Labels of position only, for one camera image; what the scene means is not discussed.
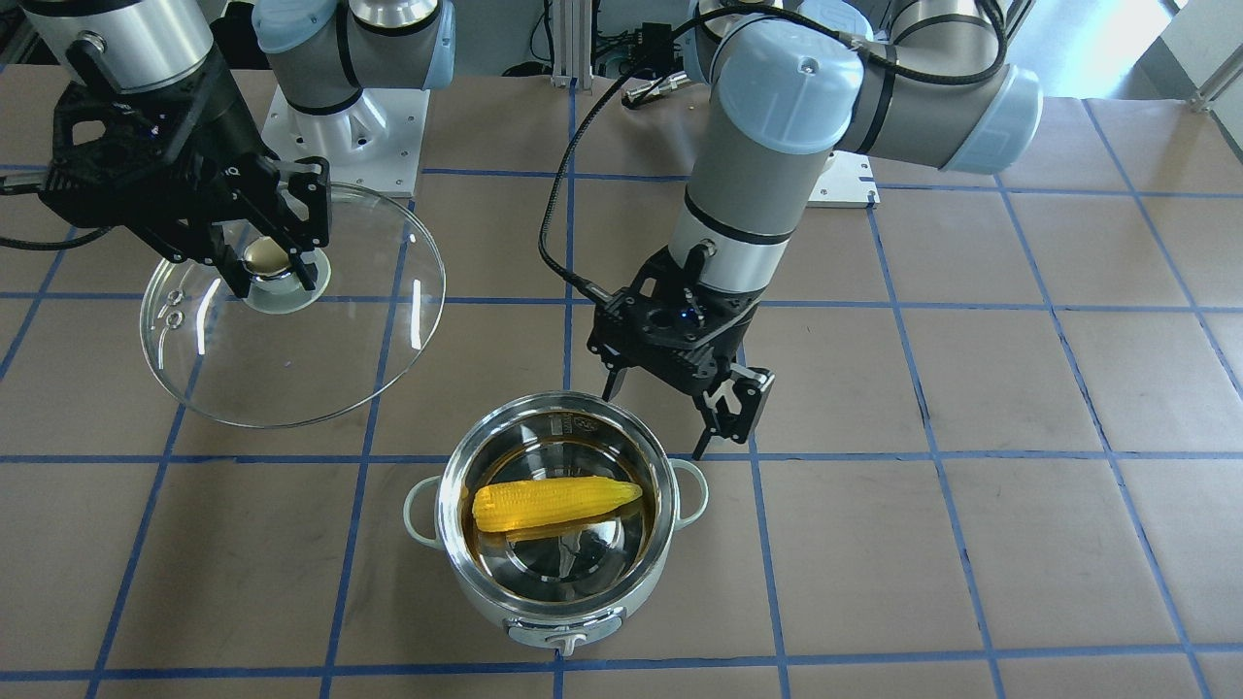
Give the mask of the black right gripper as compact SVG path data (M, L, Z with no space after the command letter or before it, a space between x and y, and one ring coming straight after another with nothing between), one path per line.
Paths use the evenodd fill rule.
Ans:
M218 49L154 91L106 100L68 83L39 197L77 228L124 226L172 261L205 262L236 299L252 274L214 226L244 218L303 290L319 290L310 257L329 243L329 164L271 159Z

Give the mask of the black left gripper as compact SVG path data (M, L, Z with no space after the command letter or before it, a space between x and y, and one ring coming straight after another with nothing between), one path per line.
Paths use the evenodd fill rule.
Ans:
M588 350L607 377L603 400L622 392L630 368L640 368L694 398L704 429L692 451L700 460L715 439L747 444L774 384L774 373L738 362L737 352L759 300L755 292L723 292L705 284L715 248L689 249L679 264L661 249L631 284L607 294L594 284Z

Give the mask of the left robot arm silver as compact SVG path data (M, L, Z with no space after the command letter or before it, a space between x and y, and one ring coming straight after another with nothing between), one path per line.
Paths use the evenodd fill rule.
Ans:
M883 40L848 1L699 1L682 32L710 98L672 235L633 284L585 294L604 398L653 373L694 400L701 456L762 415L773 376L740 345L834 155L991 177L1030 146L1043 95L994 1L901 1Z

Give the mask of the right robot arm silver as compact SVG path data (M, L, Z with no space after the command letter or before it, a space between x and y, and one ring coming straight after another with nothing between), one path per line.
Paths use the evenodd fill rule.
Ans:
M260 129L195 1L22 1L71 77L48 168L2 177L82 235L128 228L165 261L218 270L232 295L292 313L329 284L329 168L389 133L372 96L454 73L450 1L257 1L252 31L293 111L300 158Z

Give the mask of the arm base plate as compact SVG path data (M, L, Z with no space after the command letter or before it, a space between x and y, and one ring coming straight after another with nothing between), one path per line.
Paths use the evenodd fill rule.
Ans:
M869 155L832 150L808 197L808 208L868 209L880 201Z
M293 109L277 90L261 134L282 160L323 155L334 184L411 198L429 101L428 91L375 88L339 114L314 116Z

